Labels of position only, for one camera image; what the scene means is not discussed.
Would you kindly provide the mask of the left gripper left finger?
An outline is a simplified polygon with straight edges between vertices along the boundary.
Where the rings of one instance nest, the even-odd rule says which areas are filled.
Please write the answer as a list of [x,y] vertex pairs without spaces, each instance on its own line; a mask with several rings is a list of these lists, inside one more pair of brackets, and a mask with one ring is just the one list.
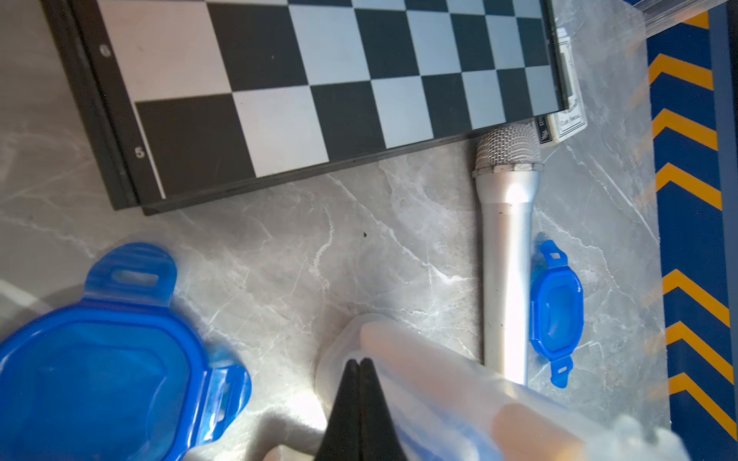
[[353,359],[345,365],[315,461],[361,460],[360,371],[361,367]]

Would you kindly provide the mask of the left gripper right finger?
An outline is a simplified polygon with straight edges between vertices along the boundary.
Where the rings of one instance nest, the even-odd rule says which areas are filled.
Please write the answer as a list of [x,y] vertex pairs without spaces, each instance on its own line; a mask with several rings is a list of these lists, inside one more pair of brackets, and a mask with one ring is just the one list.
[[359,420],[361,460],[406,461],[384,398],[374,362],[365,358],[359,365]]

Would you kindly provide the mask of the clear plastic container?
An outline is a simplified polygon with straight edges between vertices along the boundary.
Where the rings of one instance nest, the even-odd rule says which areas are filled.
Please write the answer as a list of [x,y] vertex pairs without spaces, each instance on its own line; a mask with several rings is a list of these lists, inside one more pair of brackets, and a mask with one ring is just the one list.
[[621,416],[602,426],[378,314],[352,320],[318,362],[331,411],[343,368],[373,361],[411,460],[686,460],[681,439]]

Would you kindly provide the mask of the blue lid by microphone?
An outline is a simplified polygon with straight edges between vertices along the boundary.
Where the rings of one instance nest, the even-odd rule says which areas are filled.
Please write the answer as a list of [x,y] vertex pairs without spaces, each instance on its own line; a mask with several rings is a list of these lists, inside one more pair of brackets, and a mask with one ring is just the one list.
[[584,328],[583,287],[567,255],[552,240],[538,246],[530,289],[530,343],[551,366],[551,383],[568,385]]

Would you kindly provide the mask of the blue lid left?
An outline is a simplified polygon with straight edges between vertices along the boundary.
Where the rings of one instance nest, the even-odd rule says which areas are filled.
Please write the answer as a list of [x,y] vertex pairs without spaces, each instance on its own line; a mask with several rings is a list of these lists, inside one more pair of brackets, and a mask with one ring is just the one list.
[[119,246],[92,266],[78,303],[2,343],[3,459],[181,460],[223,435],[251,376],[172,310],[176,280],[167,251]]

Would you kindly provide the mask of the silver microphone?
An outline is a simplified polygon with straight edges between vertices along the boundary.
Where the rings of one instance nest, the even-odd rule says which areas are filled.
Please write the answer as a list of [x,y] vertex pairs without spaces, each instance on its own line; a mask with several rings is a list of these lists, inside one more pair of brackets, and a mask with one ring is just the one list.
[[532,212],[543,163],[530,123],[498,127],[477,149],[473,177],[482,210],[484,365],[528,381]]

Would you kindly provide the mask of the small white card box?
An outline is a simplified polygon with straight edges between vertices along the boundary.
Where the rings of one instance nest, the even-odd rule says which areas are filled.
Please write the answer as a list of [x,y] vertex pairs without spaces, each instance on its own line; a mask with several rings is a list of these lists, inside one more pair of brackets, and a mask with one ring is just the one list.
[[559,144],[581,133],[587,127],[572,40],[565,28],[557,29],[557,39],[568,107],[564,111],[536,118],[536,129],[542,145]]

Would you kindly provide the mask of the black white checkerboard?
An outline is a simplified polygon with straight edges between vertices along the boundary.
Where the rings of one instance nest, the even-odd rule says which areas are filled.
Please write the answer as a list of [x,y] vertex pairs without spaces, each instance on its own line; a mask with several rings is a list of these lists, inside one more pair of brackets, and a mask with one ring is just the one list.
[[548,1],[46,1],[115,209],[296,181],[568,107]]

